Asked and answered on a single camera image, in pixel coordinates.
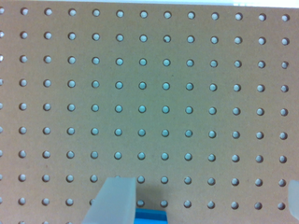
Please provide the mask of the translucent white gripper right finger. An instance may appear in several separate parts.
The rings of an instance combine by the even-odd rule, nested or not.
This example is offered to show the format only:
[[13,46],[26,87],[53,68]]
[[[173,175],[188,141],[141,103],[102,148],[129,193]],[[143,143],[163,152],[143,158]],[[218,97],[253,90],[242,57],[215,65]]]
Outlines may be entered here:
[[299,181],[291,180],[288,186],[288,204],[293,217],[299,218]]

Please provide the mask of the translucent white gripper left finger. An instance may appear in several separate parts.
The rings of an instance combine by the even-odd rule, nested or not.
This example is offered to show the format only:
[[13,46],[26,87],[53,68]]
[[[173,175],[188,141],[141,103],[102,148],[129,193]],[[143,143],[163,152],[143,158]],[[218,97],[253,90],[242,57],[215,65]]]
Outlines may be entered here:
[[134,224],[134,177],[109,177],[81,224]]

